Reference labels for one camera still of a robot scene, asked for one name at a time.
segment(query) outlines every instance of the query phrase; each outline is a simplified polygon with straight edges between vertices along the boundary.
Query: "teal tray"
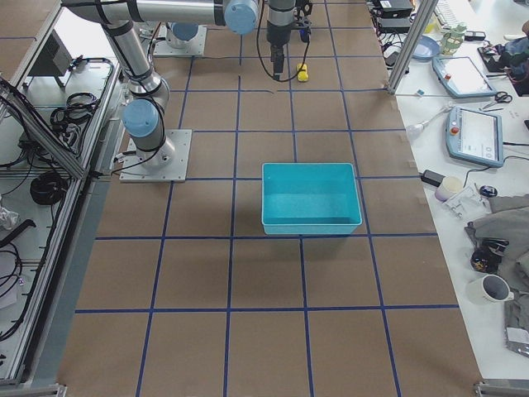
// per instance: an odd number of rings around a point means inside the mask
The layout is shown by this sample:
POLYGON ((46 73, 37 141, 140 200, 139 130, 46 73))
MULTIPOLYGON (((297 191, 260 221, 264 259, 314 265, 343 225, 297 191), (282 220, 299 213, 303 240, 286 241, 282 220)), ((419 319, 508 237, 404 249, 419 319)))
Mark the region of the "teal tray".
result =
POLYGON ((263 164, 266 234, 351 234, 362 215, 348 163, 263 164))

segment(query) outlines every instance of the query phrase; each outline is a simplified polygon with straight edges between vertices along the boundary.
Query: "blue plate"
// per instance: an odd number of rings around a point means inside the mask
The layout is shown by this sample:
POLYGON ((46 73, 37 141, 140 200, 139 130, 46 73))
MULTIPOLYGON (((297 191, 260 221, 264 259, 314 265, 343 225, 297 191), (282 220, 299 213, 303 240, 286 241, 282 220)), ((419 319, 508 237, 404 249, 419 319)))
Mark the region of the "blue plate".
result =
POLYGON ((413 51, 413 58, 416 60, 430 60, 434 56, 439 55, 440 50, 437 41, 428 36, 421 36, 417 48, 413 51))

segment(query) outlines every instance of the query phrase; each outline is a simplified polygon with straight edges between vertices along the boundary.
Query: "cup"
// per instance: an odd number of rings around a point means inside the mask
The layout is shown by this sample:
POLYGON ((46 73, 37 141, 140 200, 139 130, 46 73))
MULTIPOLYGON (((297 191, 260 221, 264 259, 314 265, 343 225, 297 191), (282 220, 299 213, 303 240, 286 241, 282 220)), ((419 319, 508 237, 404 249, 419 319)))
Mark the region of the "cup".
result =
POLYGON ((436 199, 445 202, 463 190, 463 182, 455 176, 446 176, 436 190, 436 199))
POLYGON ((474 304, 490 304, 514 299, 507 281, 498 275, 486 275, 468 283, 466 294, 474 304))

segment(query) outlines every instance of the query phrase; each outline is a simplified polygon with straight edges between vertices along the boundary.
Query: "blue joint cap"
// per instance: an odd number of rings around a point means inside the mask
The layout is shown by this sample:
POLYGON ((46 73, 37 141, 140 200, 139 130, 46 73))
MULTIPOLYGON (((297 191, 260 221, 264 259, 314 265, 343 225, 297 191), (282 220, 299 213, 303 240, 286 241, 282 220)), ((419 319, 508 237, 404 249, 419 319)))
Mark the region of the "blue joint cap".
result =
POLYGON ((123 111, 123 124, 135 138, 149 136, 158 126, 160 115, 156 106, 146 99, 135 99, 123 111))
POLYGON ((183 41, 190 41, 198 33, 198 25, 196 23, 173 22, 169 26, 174 36, 183 41))
POLYGON ((224 19, 232 31, 245 35, 254 30, 258 14, 256 1, 231 0, 224 11, 224 19))

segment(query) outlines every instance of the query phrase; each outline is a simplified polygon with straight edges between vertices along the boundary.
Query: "gray cloth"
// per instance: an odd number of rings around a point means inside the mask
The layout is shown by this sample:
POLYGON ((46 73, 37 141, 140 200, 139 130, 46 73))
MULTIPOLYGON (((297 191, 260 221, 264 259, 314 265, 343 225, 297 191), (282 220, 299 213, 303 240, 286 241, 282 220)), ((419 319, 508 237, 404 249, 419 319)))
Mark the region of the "gray cloth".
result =
MULTIPOLYGON (((484 238, 509 241, 498 275, 514 291, 514 300, 505 303, 505 326, 529 331, 529 194, 495 197, 489 200, 491 214, 469 222, 465 228, 476 246, 484 238)), ((529 357, 529 345, 507 341, 507 347, 529 357)))

